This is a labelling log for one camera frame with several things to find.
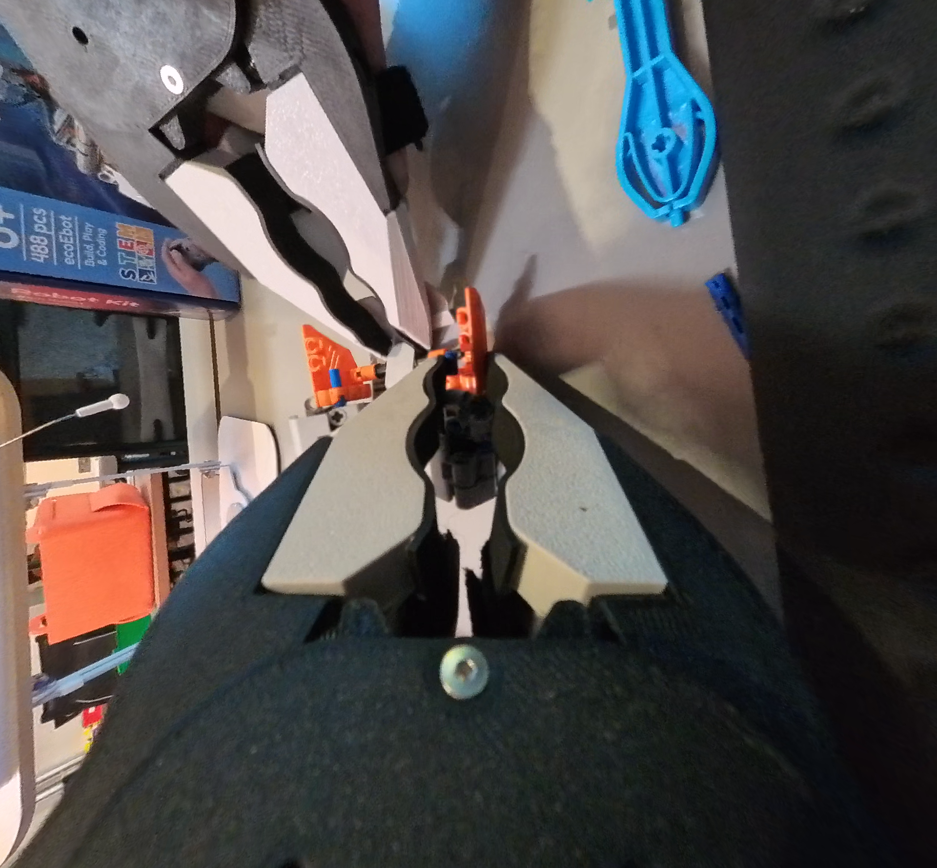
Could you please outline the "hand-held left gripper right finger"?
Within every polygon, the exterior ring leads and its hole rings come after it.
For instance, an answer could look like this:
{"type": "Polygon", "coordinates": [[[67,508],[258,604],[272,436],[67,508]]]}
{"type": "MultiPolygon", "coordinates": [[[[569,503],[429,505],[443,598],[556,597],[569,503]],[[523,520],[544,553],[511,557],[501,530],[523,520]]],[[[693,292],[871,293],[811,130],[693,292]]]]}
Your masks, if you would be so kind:
{"type": "Polygon", "coordinates": [[[513,361],[496,355],[503,386],[496,446],[506,469],[493,525],[495,586],[534,615],[560,602],[661,595],[667,578],[594,431],[513,361]]]}

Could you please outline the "orange panel brick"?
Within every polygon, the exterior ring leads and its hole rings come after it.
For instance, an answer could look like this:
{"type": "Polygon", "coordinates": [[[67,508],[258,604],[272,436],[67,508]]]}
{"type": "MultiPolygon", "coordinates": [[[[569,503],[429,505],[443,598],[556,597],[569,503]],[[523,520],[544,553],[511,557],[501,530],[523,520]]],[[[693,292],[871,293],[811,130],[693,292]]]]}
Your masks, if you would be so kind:
{"type": "Polygon", "coordinates": [[[488,365],[488,331],[486,310],[478,291],[464,289],[464,304],[455,313],[458,326],[457,357],[447,373],[446,389],[481,397],[486,393],[488,365]]]}

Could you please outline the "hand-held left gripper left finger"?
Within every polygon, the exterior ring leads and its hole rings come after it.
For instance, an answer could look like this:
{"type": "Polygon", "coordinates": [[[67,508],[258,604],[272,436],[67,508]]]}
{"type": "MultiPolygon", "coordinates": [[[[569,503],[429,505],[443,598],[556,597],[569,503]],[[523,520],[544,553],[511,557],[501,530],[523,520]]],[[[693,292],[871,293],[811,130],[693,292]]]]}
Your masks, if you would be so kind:
{"type": "Polygon", "coordinates": [[[338,430],[263,576],[272,593],[405,601],[408,546],[434,511],[411,431],[431,411],[439,359],[421,361],[338,430]]]}

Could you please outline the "light blue brick separator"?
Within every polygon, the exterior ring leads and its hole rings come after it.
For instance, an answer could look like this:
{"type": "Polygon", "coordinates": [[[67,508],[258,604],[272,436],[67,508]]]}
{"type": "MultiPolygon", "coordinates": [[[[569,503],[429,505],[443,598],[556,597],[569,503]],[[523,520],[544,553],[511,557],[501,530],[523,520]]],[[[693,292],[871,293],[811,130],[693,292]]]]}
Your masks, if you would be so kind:
{"type": "Polygon", "coordinates": [[[679,228],[716,172],[716,114],[674,48],[668,0],[613,2],[625,77],[616,176],[646,217],[679,228]]]}

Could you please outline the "robot kit box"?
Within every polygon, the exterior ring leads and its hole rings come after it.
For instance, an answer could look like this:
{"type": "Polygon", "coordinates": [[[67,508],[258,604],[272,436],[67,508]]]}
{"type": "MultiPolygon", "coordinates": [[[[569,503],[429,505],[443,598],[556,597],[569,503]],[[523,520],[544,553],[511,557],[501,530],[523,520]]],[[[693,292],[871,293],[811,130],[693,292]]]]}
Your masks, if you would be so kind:
{"type": "Polygon", "coordinates": [[[207,318],[241,307],[238,274],[136,193],[1,29],[2,294],[207,318]]]}

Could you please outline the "orange plastic bin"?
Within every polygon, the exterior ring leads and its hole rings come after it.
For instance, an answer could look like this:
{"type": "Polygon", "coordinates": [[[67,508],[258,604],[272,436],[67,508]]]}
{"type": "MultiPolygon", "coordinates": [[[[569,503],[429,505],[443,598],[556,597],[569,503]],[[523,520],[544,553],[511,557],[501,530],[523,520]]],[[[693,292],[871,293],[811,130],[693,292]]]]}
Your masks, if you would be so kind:
{"type": "Polygon", "coordinates": [[[151,515],[138,488],[47,497],[26,541],[40,551],[45,604],[30,635],[55,644],[153,612],[151,515]]]}

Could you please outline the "grey hinged brick piece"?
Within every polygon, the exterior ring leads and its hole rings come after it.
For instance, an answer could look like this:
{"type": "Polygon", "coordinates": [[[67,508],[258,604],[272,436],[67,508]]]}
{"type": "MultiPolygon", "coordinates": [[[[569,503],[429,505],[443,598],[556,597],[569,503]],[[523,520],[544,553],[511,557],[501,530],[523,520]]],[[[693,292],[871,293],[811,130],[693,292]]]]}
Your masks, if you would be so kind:
{"type": "Polygon", "coordinates": [[[498,456],[493,403],[464,391],[447,391],[442,406],[439,450],[429,475],[437,497],[467,511],[494,499],[498,456]]]}

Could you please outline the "blue brick pin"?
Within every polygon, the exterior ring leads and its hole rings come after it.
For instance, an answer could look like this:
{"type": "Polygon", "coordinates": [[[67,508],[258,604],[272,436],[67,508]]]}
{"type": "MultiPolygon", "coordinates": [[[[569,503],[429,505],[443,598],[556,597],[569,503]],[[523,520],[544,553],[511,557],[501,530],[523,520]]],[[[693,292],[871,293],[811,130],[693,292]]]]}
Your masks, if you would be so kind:
{"type": "Polygon", "coordinates": [[[740,294],[732,276],[720,272],[709,277],[706,288],[715,311],[729,331],[745,360],[751,358],[751,343],[740,294]]]}

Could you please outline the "white tablet stand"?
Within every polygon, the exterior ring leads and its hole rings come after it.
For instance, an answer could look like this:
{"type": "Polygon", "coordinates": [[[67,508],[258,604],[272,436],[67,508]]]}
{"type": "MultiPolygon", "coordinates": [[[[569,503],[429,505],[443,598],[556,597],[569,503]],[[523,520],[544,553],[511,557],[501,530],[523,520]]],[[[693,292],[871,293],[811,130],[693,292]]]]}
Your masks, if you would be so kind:
{"type": "MultiPolygon", "coordinates": [[[[6,376],[1,376],[2,517],[2,860],[16,850],[31,824],[36,801],[33,721],[27,711],[29,651],[25,487],[19,430],[20,404],[6,376]]],[[[273,432],[249,420],[223,417],[218,427],[219,460],[171,466],[195,475],[218,471],[236,490],[241,508],[278,475],[273,432]]]]}

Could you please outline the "black perforated foam pad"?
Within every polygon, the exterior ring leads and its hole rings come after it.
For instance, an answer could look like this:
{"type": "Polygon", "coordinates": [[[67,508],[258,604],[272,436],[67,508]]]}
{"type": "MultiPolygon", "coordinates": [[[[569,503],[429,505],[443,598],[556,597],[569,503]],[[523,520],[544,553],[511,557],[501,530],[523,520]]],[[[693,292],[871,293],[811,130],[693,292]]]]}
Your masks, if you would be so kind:
{"type": "Polygon", "coordinates": [[[789,629],[935,866],[936,0],[702,0],[789,629]]]}

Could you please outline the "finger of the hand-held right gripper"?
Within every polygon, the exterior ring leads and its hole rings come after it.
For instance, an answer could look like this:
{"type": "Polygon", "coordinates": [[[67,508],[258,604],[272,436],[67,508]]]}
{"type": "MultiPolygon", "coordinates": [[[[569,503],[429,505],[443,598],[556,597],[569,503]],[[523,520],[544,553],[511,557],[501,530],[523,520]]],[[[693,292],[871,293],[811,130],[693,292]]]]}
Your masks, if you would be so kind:
{"type": "Polygon", "coordinates": [[[392,338],[432,349],[433,329],[426,283],[414,254],[407,206],[385,212],[345,147],[305,74],[272,89],[265,101],[264,145],[258,154],[275,180],[325,230],[323,269],[292,268],[271,249],[279,265],[256,268],[259,284],[292,304],[347,347],[366,349],[362,321],[340,321],[339,309],[361,307],[353,298],[368,288],[381,304],[392,338]],[[338,275],[338,308],[325,303],[325,273],[338,275]]]}
{"type": "Polygon", "coordinates": [[[386,356],[410,339],[410,266],[403,234],[350,165],[266,154],[205,154],[182,162],[165,185],[247,274],[346,346],[386,356]]]}

